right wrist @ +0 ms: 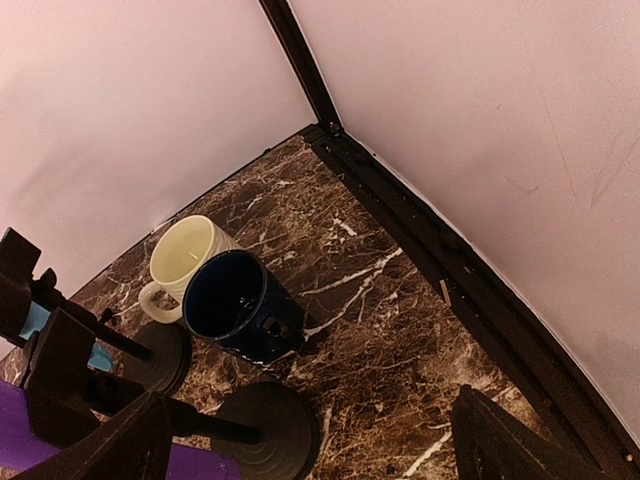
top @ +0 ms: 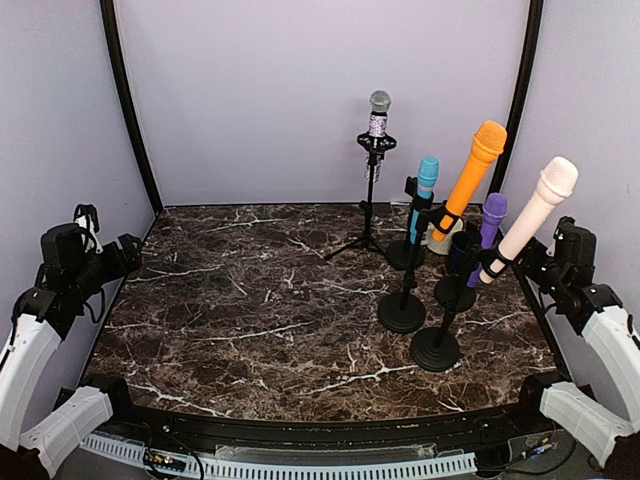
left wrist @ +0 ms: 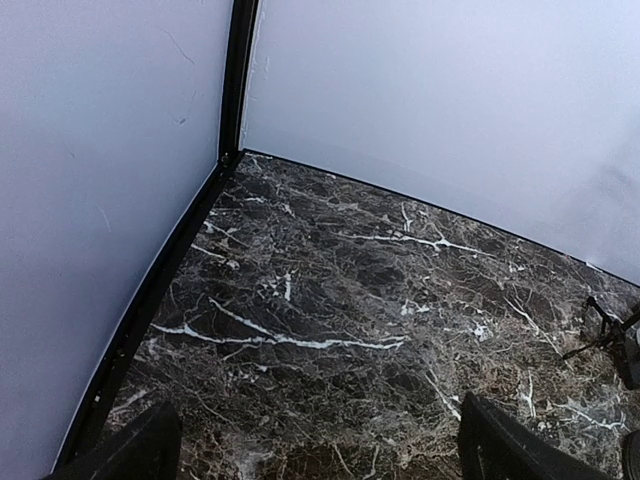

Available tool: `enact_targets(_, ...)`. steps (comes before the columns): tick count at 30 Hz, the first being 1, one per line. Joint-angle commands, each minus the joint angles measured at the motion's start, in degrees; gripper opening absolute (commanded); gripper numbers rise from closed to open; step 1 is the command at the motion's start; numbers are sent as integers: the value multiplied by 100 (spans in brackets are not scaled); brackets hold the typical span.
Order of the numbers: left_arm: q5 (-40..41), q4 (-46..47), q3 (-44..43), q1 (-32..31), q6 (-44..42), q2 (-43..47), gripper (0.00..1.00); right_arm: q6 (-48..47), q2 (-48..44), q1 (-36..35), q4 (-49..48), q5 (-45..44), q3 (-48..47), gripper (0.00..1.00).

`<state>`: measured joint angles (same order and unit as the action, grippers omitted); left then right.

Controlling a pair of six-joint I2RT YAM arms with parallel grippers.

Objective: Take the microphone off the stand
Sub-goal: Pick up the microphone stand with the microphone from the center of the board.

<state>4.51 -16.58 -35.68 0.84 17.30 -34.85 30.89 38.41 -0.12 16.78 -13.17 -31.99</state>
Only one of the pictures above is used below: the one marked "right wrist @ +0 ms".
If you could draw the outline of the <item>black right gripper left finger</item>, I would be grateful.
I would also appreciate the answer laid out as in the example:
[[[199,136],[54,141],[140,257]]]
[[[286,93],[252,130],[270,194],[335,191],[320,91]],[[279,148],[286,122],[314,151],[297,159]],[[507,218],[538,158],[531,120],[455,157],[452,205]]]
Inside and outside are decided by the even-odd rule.
[[[164,479],[172,445],[166,398],[146,393],[19,479]]]

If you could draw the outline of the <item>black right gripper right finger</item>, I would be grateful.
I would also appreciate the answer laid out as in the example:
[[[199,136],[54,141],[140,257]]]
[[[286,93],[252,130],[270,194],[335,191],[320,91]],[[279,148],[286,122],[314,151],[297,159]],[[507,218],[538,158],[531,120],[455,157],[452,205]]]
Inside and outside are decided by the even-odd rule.
[[[606,479],[597,467],[554,447],[482,392],[464,385],[451,427],[461,479]]]

